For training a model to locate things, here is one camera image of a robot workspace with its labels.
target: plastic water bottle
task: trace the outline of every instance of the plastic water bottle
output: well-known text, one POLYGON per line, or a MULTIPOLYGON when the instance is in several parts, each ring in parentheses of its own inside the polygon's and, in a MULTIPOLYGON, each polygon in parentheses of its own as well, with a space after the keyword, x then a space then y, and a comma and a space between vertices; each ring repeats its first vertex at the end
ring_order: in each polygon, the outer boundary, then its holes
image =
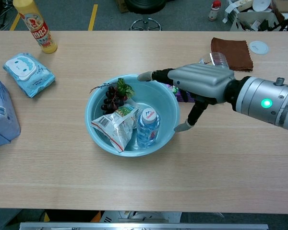
POLYGON ((153 108, 146 108, 139 114, 137 121, 137 143, 141 148, 152 145, 158 134, 160 118, 153 108))

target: white round lid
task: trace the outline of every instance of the white round lid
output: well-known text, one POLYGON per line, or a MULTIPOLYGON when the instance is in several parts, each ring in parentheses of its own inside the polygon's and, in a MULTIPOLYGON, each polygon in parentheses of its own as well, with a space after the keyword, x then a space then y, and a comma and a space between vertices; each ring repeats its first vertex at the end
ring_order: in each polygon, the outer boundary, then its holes
POLYGON ((142 120, 145 124, 154 123, 157 118, 157 112, 153 108, 146 108, 142 112, 142 120))
POLYGON ((269 7, 271 0, 253 0, 253 10, 259 12, 269 7))
POLYGON ((267 54, 269 52, 269 47, 266 43, 260 41, 253 41, 249 44, 249 48, 253 53, 256 54, 267 54))

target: clear plastic bottle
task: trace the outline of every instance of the clear plastic bottle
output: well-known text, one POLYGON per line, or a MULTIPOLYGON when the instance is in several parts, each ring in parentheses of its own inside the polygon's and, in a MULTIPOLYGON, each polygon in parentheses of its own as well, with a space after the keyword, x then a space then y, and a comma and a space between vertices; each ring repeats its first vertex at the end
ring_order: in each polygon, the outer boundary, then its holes
POLYGON ((203 56, 199 63, 229 69, 226 57, 219 52, 213 52, 203 56))
POLYGON ((138 115, 137 143, 141 148, 152 145, 158 134, 160 117, 153 108, 146 108, 138 115))

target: robot finger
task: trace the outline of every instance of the robot finger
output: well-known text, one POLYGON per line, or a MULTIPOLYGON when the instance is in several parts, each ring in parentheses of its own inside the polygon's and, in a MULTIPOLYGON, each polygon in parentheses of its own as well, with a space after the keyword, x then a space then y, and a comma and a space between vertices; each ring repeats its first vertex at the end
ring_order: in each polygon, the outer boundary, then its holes
POLYGON ((139 81, 152 81, 153 78, 152 78, 152 73, 153 72, 145 72, 145 73, 141 73, 139 76, 138 76, 138 80, 139 81))
POLYGON ((173 85, 173 80, 168 78, 168 73, 173 69, 156 70, 152 72, 152 79, 163 84, 173 85))
POLYGON ((189 98, 188 98, 187 92, 185 90, 182 90, 182 89, 179 89, 179 92, 181 94, 183 101, 188 102, 189 98))
POLYGON ((189 129, 192 128, 192 127, 193 127, 193 126, 191 126, 191 125, 188 123, 188 120, 186 120, 184 123, 177 125, 177 126, 174 128, 174 131, 175 131, 175 132, 183 132, 183 131, 189 130, 189 129))
POLYGON ((195 101, 194 106, 192 110, 190 111, 188 115, 188 124, 191 126, 194 126, 197 120, 200 118, 202 115, 203 111, 207 108, 208 102, 200 102, 200 101, 195 101))

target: green leaf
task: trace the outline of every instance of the green leaf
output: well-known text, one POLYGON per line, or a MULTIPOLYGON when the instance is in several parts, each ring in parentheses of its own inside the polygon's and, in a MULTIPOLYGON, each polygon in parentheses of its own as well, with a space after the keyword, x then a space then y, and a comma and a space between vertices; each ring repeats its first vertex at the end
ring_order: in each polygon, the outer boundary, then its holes
POLYGON ((128 98, 132 98, 132 96, 135 95, 135 92, 133 91, 133 89, 128 89, 126 90, 126 95, 128 98))
POLYGON ((123 78, 119 78, 117 81, 117 86, 123 87, 125 85, 125 81, 123 78))
POLYGON ((123 87, 121 87, 121 86, 118 86, 118 87, 117 87, 117 91, 118 91, 121 95, 125 95, 125 93, 126 93, 125 89, 124 89, 123 87))
POLYGON ((126 89, 132 89, 132 87, 130 85, 125 84, 125 88, 126 89))

